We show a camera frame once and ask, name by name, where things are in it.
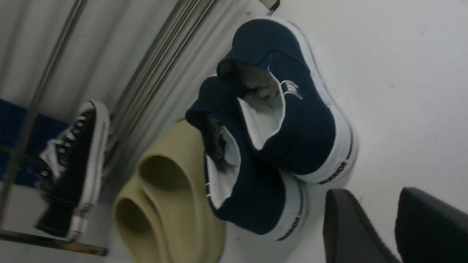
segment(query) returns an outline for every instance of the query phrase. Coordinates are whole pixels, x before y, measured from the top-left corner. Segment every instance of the shoe tongue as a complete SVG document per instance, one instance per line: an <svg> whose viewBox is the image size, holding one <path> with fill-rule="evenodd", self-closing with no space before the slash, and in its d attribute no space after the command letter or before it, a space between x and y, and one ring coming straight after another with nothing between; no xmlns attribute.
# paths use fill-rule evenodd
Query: shoe tongue
<svg viewBox="0 0 468 263"><path fill-rule="evenodd" d="M261 98L273 98L278 93L278 84L268 70L241 62L234 62L234 67L239 80Z"/></svg>
<svg viewBox="0 0 468 263"><path fill-rule="evenodd" d="M49 141L47 142L46 149L39 155L39 157L47 164L50 171L52 172L52 182L55 183L61 177L62 172L65 170L63 166L58 164L57 149L54 144Z"/></svg>

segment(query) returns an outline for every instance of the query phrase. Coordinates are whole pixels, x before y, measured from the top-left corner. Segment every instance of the metal pole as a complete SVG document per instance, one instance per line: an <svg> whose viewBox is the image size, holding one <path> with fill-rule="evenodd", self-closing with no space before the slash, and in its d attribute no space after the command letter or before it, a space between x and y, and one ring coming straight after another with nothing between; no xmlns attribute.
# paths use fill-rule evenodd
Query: metal pole
<svg viewBox="0 0 468 263"><path fill-rule="evenodd" d="M49 83L51 76L53 75L57 68L57 65L59 64L60 58L66 47L66 43L68 42L73 32L73 29L87 2L88 0L75 0L75 3L73 4L73 7L70 13L68 14L65 25L63 26L62 31L60 32L57 42L55 43L53 52L49 57L49 60L47 61L47 66L44 72L42 73L41 80L34 93L29 113L26 116L26 120L24 121L24 126L16 143L15 150L11 157L8 168L5 171L7 178L5 184L3 185L3 189L0 195L0 226L2 226L3 220L5 218L5 208L8 201L8 195L10 193L13 183L15 182L18 166L21 163L24 150L28 145L29 134L32 131L34 122L39 113L39 107L41 104L42 97L46 91L47 84Z"/></svg>
<svg viewBox="0 0 468 263"><path fill-rule="evenodd" d="M173 10L169 14L167 20L164 22L159 33L153 40L150 48L146 52L145 56L141 60L137 70L133 74L130 82L128 83L125 91L122 93L119 101L117 102L115 108L117 111L114 113L112 118L112 137L118 137L115 129L120 127L120 123L125 118L125 115L128 114L129 109L138 99L136 95L137 92L141 89L141 83L144 79L148 77L148 73L154 68L155 60L160 56L162 48L166 45L166 42L169 40L169 37L172 35L172 32L175 30L180 19L183 17L183 14L186 12L189 5L193 0L179 0L174 6Z"/></svg>
<svg viewBox="0 0 468 263"><path fill-rule="evenodd" d="M174 40L179 36L180 31L186 24L188 18L192 14L192 12L195 10L197 7L198 3L200 0L197 0L195 4L193 4L194 0L190 0L187 2L185 5L182 13L179 14L177 17L174 25L171 27L170 31L168 34L165 35L165 38L161 45L158 47L157 52L155 55L152 57L151 64L148 67L147 71L143 75L143 77L138 81L137 85L132 88L131 94L131 99L128 101L128 104L126 105L125 108L119 109L118 113L121 114L116 114L115 118L112 120L113 125L112 127L114 128L112 131L112 138L110 140L110 147L112 147L115 143L117 143L120 139L120 136L122 133L124 133L126 127L128 126L129 122L132 121L134 118L133 115L135 115L133 112L131 114L131 108L137 104L137 101L140 99L141 95L143 94L143 91L146 90L146 86L153 76L154 72L156 69L159 68L159 64L161 61L165 58L166 53L168 52L169 49L171 49L171 45L174 42Z"/></svg>
<svg viewBox="0 0 468 263"><path fill-rule="evenodd" d="M121 141L119 143L119 147L112 156L113 160L112 160L112 162L109 164L109 166L107 168L107 174L112 172L112 169L116 165L117 160L118 160L120 154L122 153L122 150L123 150L125 144L127 143L129 136L135 130L135 127L136 127L137 123L140 121L143 114L145 113L149 102L153 100L154 96L156 95L158 90L161 88L161 84L166 79L166 74L169 71L169 69L171 68L172 64L174 63L174 61L176 61L178 59L179 54L185 49L186 44L191 40L191 37L192 37L193 33L196 32L196 30L198 29L200 23L204 20L205 16L209 13L209 11L211 10L211 8L214 6L214 4L216 2L218 2L218 0L211 0L211 2L208 4L208 6L204 9L203 13L198 17L197 21L192 25L192 27L190 28L190 31L188 32L188 34L185 36L183 41L177 47L177 50L175 51L174 55L171 57L169 63L164 67L161 75L158 77L158 79L157 79L155 85L153 86L152 90L150 91L149 95L146 96L146 98L144 99L142 105L140 105L140 107L138 108L136 116L134 118L132 118L132 122L131 122L130 126L126 127L125 133L123 134L122 139L121 139Z"/></svg>

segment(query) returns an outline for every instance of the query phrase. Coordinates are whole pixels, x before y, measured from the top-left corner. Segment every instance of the black canvas sneaker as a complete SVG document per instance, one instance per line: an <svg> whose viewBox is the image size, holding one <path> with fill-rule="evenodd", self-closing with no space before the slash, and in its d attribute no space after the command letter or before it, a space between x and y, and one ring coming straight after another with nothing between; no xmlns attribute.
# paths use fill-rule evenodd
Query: black canvas sneaker
<svg viewBox="0 0 468 263"><path fill-rule="evenodd" d="M73 240L86 229L86 213L99 198L110 124L100 102L87 101L79 112L72 126L47 143L37 174L37 188L50 205L36 228Z"/></svg>

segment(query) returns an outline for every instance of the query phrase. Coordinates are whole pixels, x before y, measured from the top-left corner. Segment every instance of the white floor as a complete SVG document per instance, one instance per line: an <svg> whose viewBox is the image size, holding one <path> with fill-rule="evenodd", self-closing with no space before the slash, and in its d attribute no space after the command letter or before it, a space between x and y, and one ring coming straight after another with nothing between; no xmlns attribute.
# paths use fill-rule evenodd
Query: white floor
<svg viewBox="0 0 468 263"><path fill-rule="evenodd" d="M360 152L346 188L384 242L397 253L402 187L416 186L468 212L468 2L283 0L274 15L305 32L328 87L355 124ZM311 213L301 236L265 242L229 225L221 262L325 262L327 188L309 189ZM0 255L1 262L16 262ZM130 262L115 232L105 261Z"/></svg>

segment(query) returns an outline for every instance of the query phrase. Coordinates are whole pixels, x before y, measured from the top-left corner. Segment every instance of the navy blue canvas sneaker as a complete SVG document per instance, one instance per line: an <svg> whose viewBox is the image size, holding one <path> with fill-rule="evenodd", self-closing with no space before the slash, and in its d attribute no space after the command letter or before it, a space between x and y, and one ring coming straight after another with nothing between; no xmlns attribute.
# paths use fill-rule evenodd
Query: navy blue canvas sneaker
<svg viewBox="0 0 468 263"><path fill-rule="evenodd" d="M257 156L309 183L349 171L356 135L295 25L276 17L243 24L217 73L238 97Z"/></svg>
<svg viewBox="0 0 468 263"><path fill-rule="evenodd" d="M306 188L253 154L233 90L218 77L206 79L186 119L203 137L215 216L269 240L297 233L307 215Z"/></svg>

